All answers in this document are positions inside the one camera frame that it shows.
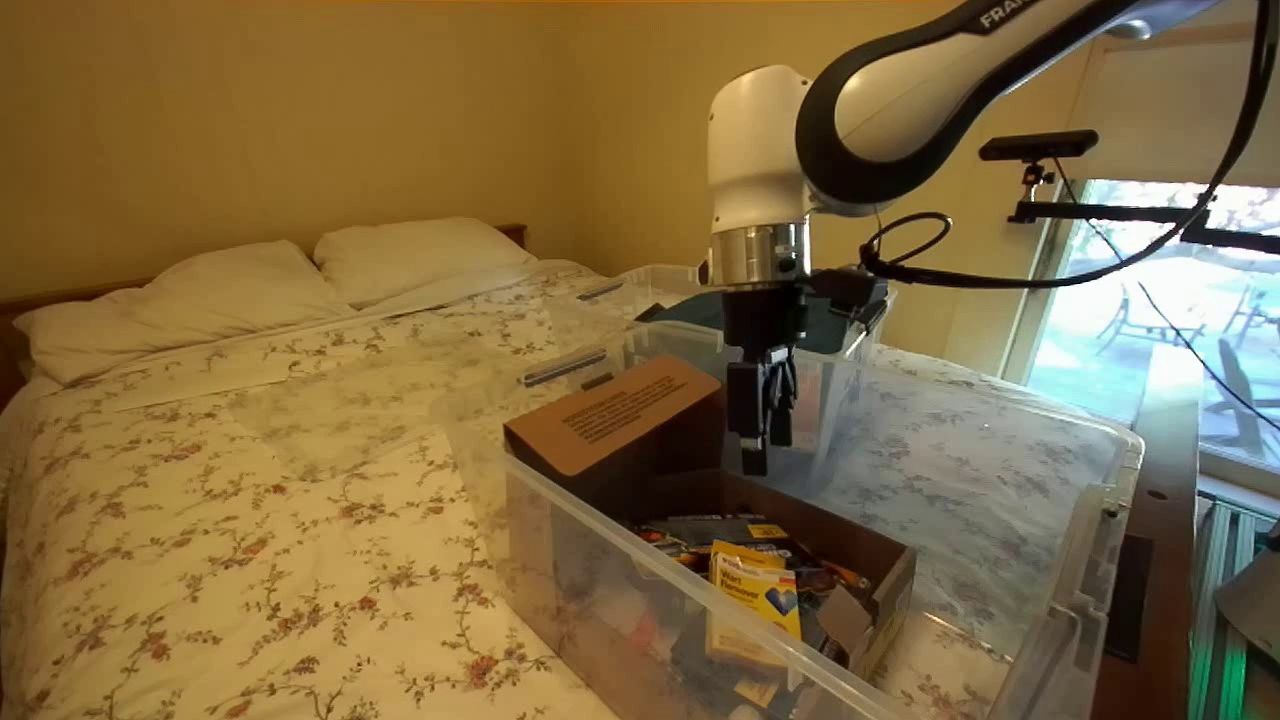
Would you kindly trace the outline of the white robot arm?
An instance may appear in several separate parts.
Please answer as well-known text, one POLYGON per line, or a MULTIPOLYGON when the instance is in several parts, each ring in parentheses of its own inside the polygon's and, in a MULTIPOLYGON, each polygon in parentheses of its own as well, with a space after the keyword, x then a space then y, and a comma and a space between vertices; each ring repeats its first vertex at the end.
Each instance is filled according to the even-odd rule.
POLYGON ((936 20, 858 45, 806 76, 763 63, 709 109, 711 245, 724 297, 730 433, 748 475, 793 445, 806 303, 816 292, 809 217, 864 217, 958 152, 977 115, 1091 35, 1166 33, 1216 0, 961 0, 936 20))

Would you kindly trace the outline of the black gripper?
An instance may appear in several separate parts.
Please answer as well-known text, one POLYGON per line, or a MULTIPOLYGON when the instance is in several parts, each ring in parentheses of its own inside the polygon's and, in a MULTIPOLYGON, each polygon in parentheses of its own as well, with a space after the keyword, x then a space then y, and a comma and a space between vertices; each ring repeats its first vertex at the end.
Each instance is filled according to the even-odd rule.
POLYGON ((839 351, 872 312, 864 272, 816 272, 767 290, 724 292, 730 429, 739 437, 739 467, 767 475, 767 441, 793 447, 798 368, 793 349, 839 351))

